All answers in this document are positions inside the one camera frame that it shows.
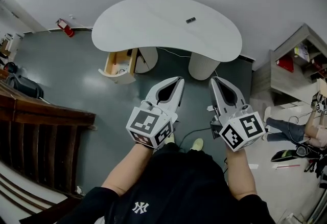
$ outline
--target white desk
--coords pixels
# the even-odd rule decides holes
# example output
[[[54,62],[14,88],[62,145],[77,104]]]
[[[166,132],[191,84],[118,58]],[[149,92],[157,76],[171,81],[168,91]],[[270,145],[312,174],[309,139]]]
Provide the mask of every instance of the white desk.
[[[187,24],[186,20],[196,20]],[[125,0],[104,11],[94,24],[94,45],[107,52],[142,47],[192,52],[190,74],[208,78],[219,62],[242,49],[237,27],[218,11],[192,0]]]

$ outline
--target desk leg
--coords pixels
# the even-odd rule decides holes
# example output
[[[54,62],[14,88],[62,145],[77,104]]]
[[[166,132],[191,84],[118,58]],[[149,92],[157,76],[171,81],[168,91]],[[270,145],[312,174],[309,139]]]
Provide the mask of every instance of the desk leg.
[[[193,52],[189,63],[189,73],[197,80],[205,80],[210,77],[219,63],[219,61]]]

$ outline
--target red fire extinguisher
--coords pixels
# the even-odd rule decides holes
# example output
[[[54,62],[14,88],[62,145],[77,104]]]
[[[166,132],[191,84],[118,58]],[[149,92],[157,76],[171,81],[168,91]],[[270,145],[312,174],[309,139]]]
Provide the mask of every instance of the red fire extinguisher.
[[[56,23],[58,27],[68,35],[68,37],[73,37],[73,35],[75,34],[74,31],[70,28],[70,26],[68,26],[68,24],[63,19],[58,19]]]

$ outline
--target gray floor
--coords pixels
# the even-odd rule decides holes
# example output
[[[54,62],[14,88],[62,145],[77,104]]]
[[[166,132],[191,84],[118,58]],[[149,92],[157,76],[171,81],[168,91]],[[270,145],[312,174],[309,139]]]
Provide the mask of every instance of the gray floor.
[[[163,50],[158,53],[159,61],[153,70],[135,74],[135,83],[117,85],[98,72],[98,68],[104,67],[108,53],[93,45],[90,32],[76,32],[73,38],[62,32],[41,32],[28,34],[23,39],[15,62],[23,74],[40,83],[44,97],[53,104],[97,114],[98,131],[86,132],[79,150],[77,184],[83,192],[100,185],[133,146],[125,130],[126,123],[133,108],[139,106],[154,84],[174,76],[185,79],[183,100],[177,111],[180,121],[175,132],[177,144],[188,132],[209,127],[214,114],[206,110],[211,105],[208,80],[199,82],[190,77],[188,58],[179,58]],[[217,73],[237,86],[249,100],[249,62],[236,59],[221,63]],[[198,137],[204,138],[203,150],[223,166],[223,140],[213,140],[210,130],[190,135],[182,148],[188,150]]]

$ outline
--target open drawer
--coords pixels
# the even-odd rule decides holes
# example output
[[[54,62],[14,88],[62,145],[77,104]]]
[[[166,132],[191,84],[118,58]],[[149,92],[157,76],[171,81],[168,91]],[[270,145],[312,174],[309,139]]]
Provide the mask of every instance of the open drawer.
[[[117,84],[128,84],[135,81],[134,72],[138,49],[110,52],[104,71],[99,72]]]

